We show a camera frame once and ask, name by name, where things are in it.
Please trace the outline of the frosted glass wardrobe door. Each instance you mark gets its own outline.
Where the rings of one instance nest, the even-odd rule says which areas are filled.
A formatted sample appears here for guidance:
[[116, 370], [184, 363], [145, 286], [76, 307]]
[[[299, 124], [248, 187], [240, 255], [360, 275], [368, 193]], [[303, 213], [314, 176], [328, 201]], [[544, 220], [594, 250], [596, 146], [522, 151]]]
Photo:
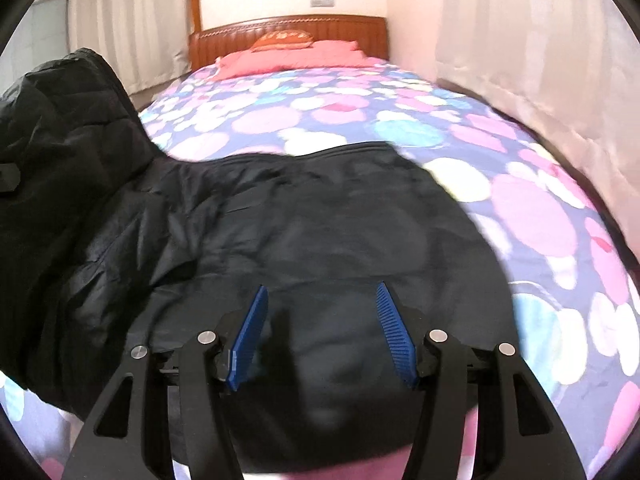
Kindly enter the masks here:
[[32, 4], [1, 53], [1, 92], [42, 63], [70, 53], [68, 0]]

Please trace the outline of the orange embroidered cushion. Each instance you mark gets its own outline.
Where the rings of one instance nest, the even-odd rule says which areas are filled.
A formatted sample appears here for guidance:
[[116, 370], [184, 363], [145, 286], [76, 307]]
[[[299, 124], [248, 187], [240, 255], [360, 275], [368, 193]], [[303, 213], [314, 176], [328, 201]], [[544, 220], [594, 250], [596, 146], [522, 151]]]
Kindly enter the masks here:
[[309, 48], [314, 37], [309, 32], [299, 29], [283, 29], [267, 32], [258, 38], [250, 47], [252, 52], [270, 50], [299, 50]]

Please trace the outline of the wall socket panel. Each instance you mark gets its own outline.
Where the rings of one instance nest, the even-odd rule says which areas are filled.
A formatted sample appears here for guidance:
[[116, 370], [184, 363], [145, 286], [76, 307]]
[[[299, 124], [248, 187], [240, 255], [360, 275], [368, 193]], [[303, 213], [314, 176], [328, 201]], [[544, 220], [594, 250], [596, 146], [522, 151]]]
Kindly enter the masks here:
[[333, 8], [335, 0], [310, 0], [310, 6], [312, 8]]

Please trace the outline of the colourful polka dot bedspread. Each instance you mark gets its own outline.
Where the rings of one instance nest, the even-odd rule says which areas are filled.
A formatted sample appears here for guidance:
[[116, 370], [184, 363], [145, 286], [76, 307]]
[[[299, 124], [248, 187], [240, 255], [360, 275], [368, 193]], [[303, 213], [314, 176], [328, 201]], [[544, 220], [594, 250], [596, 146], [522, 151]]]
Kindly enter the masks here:
[[[487, 104], [390, 64], [226, 80], [213, 78], [216, 69], [201, 68], [146, 110], [134, 108], [164, 154], [194, 164], [390, 145], [463, 208], [496, 255], [512, 297], [513, 345], [560, 416], [583, 479], [638, 477], [638, 289], [624, 245], [582, 180]], [[421, 413], [422, 392], [402, 383], [419, 397]], [[240, 388], [222, 398], [222, 414]], [[193, 479], [175, 386], [168, 410], [171, 479]], [[66, 479], [89, 414], [44, 402], [1, 369], [2, 477]], [[470, 393], [455, 479], [475, 479], [476, 426], [477, 395]], [[239, 461], [240, 479], [400, 479], [413, 439], [384, 455], [304, 471], [248, 472]]]

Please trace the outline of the white side curtain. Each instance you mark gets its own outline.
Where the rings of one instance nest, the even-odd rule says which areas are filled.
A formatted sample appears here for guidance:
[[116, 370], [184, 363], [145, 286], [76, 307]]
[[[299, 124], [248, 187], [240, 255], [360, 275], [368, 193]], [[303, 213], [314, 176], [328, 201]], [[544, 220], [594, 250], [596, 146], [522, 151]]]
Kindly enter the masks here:
[[639, 249], [639, 43], [612, 0], [442, 0], [436, 60], [544, 136]]

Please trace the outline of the black puffer jacket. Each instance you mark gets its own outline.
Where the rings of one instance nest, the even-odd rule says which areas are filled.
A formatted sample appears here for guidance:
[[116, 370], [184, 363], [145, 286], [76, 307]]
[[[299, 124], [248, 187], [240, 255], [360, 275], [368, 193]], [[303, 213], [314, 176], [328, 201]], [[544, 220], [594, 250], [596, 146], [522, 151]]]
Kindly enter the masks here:
[[420, 399], [376, 315], [385, 283], [429, 328], [518, 342], [508, 281], [463, 208], [385, 143], [179, 162], [103, 58], [80, 50], [2, 96], [1, 368], [86, 417], [125, 353], [170, 356], [249, 304], [269, 316], [224, 401], [242, 468], [366, 460], [413, 439]]

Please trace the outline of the red pillow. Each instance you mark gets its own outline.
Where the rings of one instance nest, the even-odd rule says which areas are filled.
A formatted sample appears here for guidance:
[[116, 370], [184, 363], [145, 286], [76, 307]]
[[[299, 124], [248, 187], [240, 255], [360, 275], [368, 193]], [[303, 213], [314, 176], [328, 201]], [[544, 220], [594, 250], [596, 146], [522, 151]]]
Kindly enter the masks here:
[[215, 80], [308, 68], [372, 67], [382, 58], [366, 55], [357, 41], [321, 40], [294, 50], [245, 50], [226, 55], [217, 63]]

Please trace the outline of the white window curtain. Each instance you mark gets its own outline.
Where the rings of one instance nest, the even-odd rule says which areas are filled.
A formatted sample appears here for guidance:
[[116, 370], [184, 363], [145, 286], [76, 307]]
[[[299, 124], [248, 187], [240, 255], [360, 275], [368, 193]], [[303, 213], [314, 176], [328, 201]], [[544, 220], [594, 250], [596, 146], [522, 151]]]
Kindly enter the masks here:
[[88, 48], [138, 93], [190, 68], [189, 0], [68, 0], [70, 50]]

